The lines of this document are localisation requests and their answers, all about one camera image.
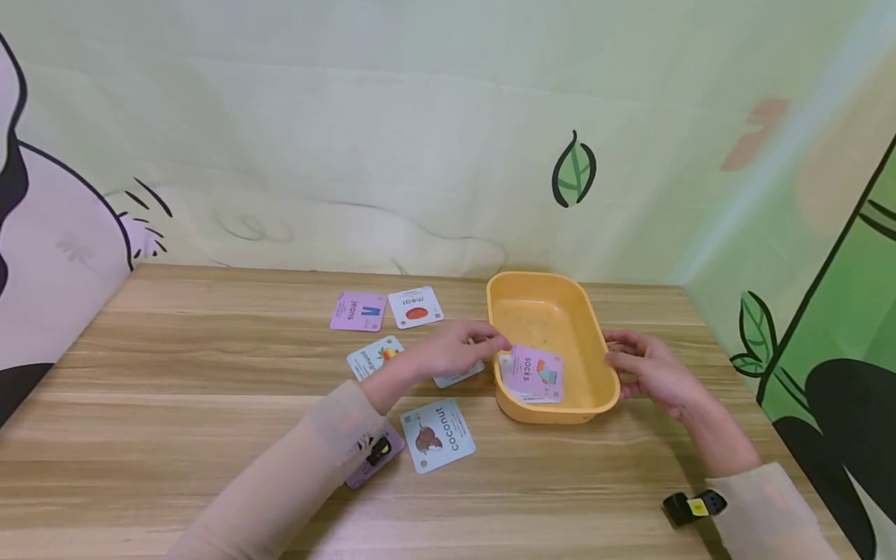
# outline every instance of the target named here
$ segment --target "left hand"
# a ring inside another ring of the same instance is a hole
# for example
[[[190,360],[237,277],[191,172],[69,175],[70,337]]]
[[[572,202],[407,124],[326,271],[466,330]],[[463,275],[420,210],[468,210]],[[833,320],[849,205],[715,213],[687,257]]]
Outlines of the left hand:
[[[459,320],[441,327],[394,360],[409,366],[416,379],[423,381],[466,372],[479,360],[510,349],[510,342],[491,324]]]

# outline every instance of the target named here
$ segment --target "wood grain tabletop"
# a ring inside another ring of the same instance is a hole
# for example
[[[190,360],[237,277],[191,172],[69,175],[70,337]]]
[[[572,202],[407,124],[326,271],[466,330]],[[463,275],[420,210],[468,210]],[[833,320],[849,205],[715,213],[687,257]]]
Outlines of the wood grain tabletop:
[[[341,290],[433,286],[446,315],[485,319],[483,280],[145,265],[0,430],[0,558],[160,558],[259,453],[352,377],[346,356],[387,334],[332,331]],[[680,288],[585,285],[601,325],[665,340],[797,482],[821,500]],[[390,415],[456,399],[477,452],[426,475],[407,452],[342,487],[285,558],[727,558],[709,521],[674,530],[660,502],[702,489],[684,430],[649,401],[581,426],[529,426],[491,375],[424,383]]]

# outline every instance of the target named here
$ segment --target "yellow plastic tray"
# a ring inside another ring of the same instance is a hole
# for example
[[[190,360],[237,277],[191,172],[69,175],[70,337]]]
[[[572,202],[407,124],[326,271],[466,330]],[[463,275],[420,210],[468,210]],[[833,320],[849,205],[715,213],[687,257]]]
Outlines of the yellow plastic tray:
[[[488,281],[488,321],[513,344],[560,354],[564,398],[519,402],[507,392],[495,360],[495,396],[504,414],[528,424],[582,424],[613,408],[619,378],[604,362],[607,343],[585,290],[543,272],[501,272]]]

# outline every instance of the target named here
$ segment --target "finger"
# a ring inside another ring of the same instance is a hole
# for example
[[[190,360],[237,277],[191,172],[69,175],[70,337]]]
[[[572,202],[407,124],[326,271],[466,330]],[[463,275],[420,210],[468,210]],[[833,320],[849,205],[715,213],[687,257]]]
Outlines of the finger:
[[[623,352],[607,352],[604,358],[616,371],[624,371],[630,374],[643,375],[647,368],[647,360]]]
[[[626,354],[638,355],[638,349],[622,342],[610,342],[607,347],[611,352],[625,352]]]
[[[632,331],[631,329],[614,329],[604,332],[604,340],[630,346],[637,349],[637,354],[643,355],[655,339],[643,332]]]
[[[464,340],[476,339],[477,337],[491,339],[501,336],[501,333],[491,323],[485,321],[460,321],[457,324],[459,325],[460,336]]]
[[[619,385],[619,398],[622,400],[631,399],[632,397],[638,397],[643,394],[641,386],[636,381],[621,383]]]
[[[477,362],[480,359],[490,359],[501,350],[509,350],[510,348],[510,342],[503,336],[498,335],[493,339],[485,340],[479,344],[470,344],[467,351],[472,358],[475,358],[472,361]]]

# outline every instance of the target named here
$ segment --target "hand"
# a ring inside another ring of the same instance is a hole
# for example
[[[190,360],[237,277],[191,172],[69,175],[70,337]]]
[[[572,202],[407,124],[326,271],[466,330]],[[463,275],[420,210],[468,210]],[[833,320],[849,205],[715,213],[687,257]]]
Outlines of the hand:
[[[410,366],[418,381],[422,381],[466,372],[479,360],[510,348],[510,342],[489,323],[451,321],[412,349],[401,352],[394,361]]]
[[[622,383],[621,398],[644,394],[675,420],[682,420],[693,409],[716,402],[706,387],[678,360],[668,346],[636,331],[604,332],[609,343],[607,363],[617,372],[635,376]]]

